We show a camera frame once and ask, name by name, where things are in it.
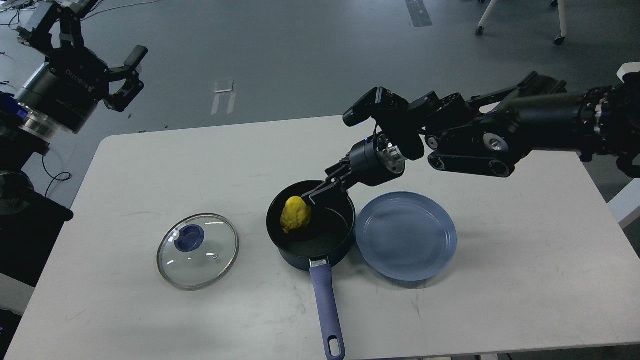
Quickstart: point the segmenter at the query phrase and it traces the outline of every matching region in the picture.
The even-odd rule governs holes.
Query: handle hole
[[[342,353],[338,338],[336,338],[335,336],[329,338],[329,352],[331,353],[331,356],[338,356]]]

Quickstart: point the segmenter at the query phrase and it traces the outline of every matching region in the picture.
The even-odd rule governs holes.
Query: pot lid
[[[233,265],[238,235],[226,218],[197,214],[172,227],[157,252],[160,274],[176,288],[197,290],[211,285]]]

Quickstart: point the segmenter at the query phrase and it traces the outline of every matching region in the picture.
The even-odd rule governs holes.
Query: robotic arm
[[[81,19],[98,0],[40,2],[18,41],[45,56],[15,95],[0,92],[0,272],[35,286],[71,210],[34,191],[23,166],[46,154],[60,130],[78,133],[99,101],[124,111],[144,88],[137,67],[147,48],[136,46],[121,67],[109,68],[84,46]],[[60,24],[60,47],[51,43]],[[109,84],[124,80],[113,94]]]
[[[18,41],[42,53],[45,61],[15,98],[0,92],[0,217],[36,206],[70,220],[73,213],[34,192],[21,169],[34,152],[47,153],[58,130],[78,133],[100,100],[124,111],[144,88],[136,68],[146,47],[136,46],[123,66],[109,68],[84,46],[80,21],[97,2],[42,2],[25,27],[17,28]],[[50,32],[57,22],[60,47],[54,48]],[[109,84],[121,80],[121,89],[110,94]]]
[[[618,156],[621,171],[640,177],[632,163],[640,154],[640,73],[623,82],[568,93],[564,81],[532,72],[516,86],[467,101],[430,92],[412,103],[373,88],[342,119],[355,126],[371,117],[381,132],[356,143],[302,197],[317,204],[357,183],[377,186],[402,176],[406,160],[424,156],[420,136],[434,150],[429,164],[441,171],[508,177],[532,150],[559,150],[579,151],[585,162],[594,154]],[[495,102],[491,112],[480,112]]]

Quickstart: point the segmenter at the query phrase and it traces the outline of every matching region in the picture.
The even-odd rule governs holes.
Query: saucepan
[[[332,266],[346,256],[355,240],[353,203],[347,195],[338,196],[328,207],[314,207],[306,228],[286,234],[280,227],[280,215],[287,199],[302,196],[320,183],[320,180],[307,180],[282,190],[267,212],[267,231],[286,262],[309,271],[316,293],[324,352],[329,360],[341,360],[345,350],[333,294]]]

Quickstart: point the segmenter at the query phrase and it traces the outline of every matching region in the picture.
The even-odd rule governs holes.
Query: blue plate
[[[400,281],[434,277],[456,252],[456,228],[435,201],[410,192],[381,195],[356,221],[356,242],[366,262]]]

